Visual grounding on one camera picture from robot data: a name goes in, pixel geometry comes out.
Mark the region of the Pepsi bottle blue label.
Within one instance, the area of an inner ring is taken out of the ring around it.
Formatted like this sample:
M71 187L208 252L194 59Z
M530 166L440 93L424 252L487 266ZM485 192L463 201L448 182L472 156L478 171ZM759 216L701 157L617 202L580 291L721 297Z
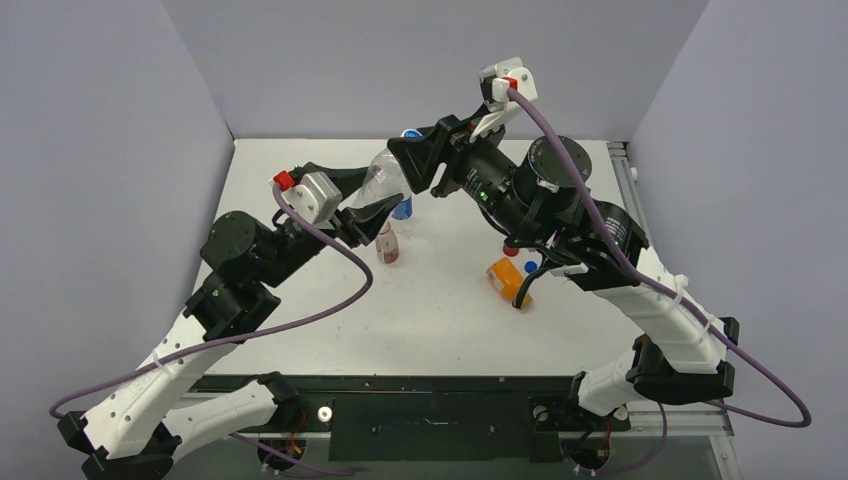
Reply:
M404 198L392 211L391 216L396 220L408 220L413 215L412 197Z

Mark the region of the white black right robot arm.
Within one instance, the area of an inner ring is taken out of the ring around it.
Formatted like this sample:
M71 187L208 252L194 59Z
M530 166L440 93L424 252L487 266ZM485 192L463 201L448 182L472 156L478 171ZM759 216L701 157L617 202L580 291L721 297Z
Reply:
M683 279L665 269L628 212L591 196L585 149L546 135L515 163L500 150L501 139L498 131L477 136L473 121L450 116L387 147L413 192L465 192L508 247L537 251L544 271L561 271L639 327L630 352L575 378L563 402L566 418L588 427L633 400L687 405L731 396L735 370L726 351L737 322L711 318Z

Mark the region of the orange juice bottle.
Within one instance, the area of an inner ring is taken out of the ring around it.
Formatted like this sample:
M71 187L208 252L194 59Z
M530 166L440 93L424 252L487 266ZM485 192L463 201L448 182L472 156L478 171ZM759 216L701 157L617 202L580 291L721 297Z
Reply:
M520 287L526 279L509 257L502 257L486 270L486 276L494 290L510 305L514 304Z

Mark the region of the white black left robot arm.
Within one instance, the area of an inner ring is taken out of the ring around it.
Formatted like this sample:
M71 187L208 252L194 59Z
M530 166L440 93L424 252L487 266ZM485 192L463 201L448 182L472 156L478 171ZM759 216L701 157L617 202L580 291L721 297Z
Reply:
M87 478L161 479L223 437L305 420L298 392L276 372L190 407L179 401L220 359L268 334L265 322L280 303L275 287L325 248L353 258L377 238L403 195L345 207L367 173L314 163L282 171L270 182L279 206L272 226L243 211L214 222L200 252L209 275L138 369L104 383L107 397L86 411L51 410L66 444L85 455Z

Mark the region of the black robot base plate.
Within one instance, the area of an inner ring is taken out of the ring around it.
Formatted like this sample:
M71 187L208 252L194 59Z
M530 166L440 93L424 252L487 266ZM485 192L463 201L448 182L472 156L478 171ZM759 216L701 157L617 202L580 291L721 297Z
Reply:
M628 419L579 409L569 376L285 375L298 397L282 419L252 426L329 441L332 461L559 462L565 443L593 447Z

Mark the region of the small bottle red label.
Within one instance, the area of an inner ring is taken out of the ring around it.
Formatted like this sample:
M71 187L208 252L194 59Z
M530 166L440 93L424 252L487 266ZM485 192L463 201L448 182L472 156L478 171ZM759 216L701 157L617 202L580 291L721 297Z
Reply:
M399 243L389 221L381 227L375 239L375 247L377 258L381 263L392 264L398 260Z

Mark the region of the clear crushed plastic bottle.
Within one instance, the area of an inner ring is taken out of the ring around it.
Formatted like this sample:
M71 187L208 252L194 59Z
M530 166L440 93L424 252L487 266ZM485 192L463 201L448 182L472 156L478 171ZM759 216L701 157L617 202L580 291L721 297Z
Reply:
M403 199L412 197L411 189L398 160L388 149L384 149L371 161L352 207L361 208L395 194L402 194Z

